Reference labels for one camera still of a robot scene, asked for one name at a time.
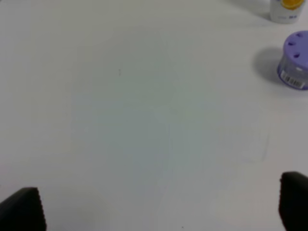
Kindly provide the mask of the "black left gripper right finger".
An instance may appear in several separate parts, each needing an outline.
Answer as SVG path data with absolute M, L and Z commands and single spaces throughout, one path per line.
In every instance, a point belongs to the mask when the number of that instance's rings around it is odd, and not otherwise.
M 308 229 L 308 178 L 299 172 L 284 172 L 280 179 L 279 215 L 287 231 Z

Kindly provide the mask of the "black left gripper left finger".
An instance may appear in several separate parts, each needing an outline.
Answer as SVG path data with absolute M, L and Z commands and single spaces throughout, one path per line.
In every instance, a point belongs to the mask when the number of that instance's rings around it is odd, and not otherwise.
M 2 231 L 46 231 L 47 223 L 38 188 L 21 188 L 0 203 Z

